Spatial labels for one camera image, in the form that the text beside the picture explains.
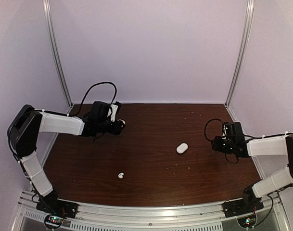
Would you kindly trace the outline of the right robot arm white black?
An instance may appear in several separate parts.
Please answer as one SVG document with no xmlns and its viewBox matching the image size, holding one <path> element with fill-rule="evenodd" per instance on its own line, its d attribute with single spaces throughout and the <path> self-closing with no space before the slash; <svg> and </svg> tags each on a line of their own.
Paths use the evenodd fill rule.
<svg viewBox="0 0 293 231">
<path fill-rule="evenodd" d="M 287 157 L 287 166 L 246 187 L 242 199 L 224 202 L 225 217 L 253 213 L 264 207 L 262 198 L 273 192 L 293 186 L 293 132 L 254 137 L 245 135 L 240 122 L 222 123 L 222 135 L 210 139 L 212 150 L 236 159 L 261 156 Z"/>
</svg>

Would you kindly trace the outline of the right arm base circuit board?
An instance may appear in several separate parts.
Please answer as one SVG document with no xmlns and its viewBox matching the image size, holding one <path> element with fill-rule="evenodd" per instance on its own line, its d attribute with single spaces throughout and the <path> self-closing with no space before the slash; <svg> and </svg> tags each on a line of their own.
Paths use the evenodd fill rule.
<svg viewBox="0 0 293 231">
<path fill-rule="evenodd" d="M 255 224 L 257 222 L 257 218 L 256 218 L 256 216 L 253 216 L 253 215 L 245 216 L 245 217 L 237 218 L 237 222 L 240 227 L 242 227 L 244 229 L 250 229 L 255 226 Z"/>
</svg>

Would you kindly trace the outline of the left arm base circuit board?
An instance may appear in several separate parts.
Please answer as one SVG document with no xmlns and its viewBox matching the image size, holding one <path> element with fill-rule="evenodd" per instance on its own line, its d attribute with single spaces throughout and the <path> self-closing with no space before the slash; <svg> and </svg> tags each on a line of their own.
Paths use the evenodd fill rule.
<svg viewBox="0 0 293 231">
<path fill-rule="evenodd" d="M 47 229 L 56 230 L 63 225 L 65 219 L 66 219 L 65 217 L 59 217 L 54 214 L 48 214 L 44 218 L 43 222 L 44 222 L 44 225 Z"/>
</svg>

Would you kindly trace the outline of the white oval charging case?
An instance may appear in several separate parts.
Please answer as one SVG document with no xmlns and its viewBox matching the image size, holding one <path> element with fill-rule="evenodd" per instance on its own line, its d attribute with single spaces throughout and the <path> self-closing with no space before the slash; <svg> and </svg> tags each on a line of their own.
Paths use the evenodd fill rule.
<svg viewBox="0 0 293 231">
<path fill-rule="evenodd" d="M 176 148 L 176 152 L 178 154 L 183 154 L 187 151 L 188 147 L 188 144 L 183 142 Z"/>
</svg>

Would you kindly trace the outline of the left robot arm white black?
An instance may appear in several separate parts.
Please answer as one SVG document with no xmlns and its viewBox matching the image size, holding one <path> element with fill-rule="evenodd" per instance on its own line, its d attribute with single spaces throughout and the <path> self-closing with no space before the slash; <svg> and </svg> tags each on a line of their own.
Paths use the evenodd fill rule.
<svg viewBox="0 0 293 231">
<path fill-rule="evenodd" d="M 38 138 L 42 133 L 67 134 L 97 139 L 98 134 L 119 135 L 126 122 L 118 119 L 120 102 L 95 101 L 85 115 L 63 114 L 36 109 L 26 104 L 7 129 L 8 146 L 38 197 L 36 209 L 61 218 L 75 218 L 77 203 L 59 199 L 38 157 Z"/>
</svg>

